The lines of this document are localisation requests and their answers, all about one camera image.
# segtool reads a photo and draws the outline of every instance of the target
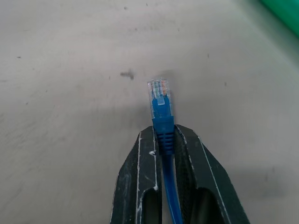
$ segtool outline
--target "black clamp jaw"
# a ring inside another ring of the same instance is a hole
[[[174,150],[184,224],[249,224],[228,174],[193,130],[176,125]],[[162,224],[158,151],[150,126],[139,133],[119,171],[110,224]]]

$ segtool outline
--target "gray concrete floor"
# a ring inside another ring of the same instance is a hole
[[[298,223],[298,55],[256,0],[2,0],[0,223],[108,223],[160,74],[250,221]]]

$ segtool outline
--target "blue ethernet cable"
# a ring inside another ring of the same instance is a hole
[[[148,86],[152,121],[162,156],[165,192],[172,223],[183,224],[172,165],[174,117],[172,115],[169,84],[166,79],[160,78],[148,82]]]

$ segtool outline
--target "green object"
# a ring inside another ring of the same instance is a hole
[[[299,0],[261,0],[299,36]]]

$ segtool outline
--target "dark spot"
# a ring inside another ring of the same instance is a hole
[[[134,79],[134,73],[131,69],[128,72],[121,72],[122,77],[129,77],[131,80]]]

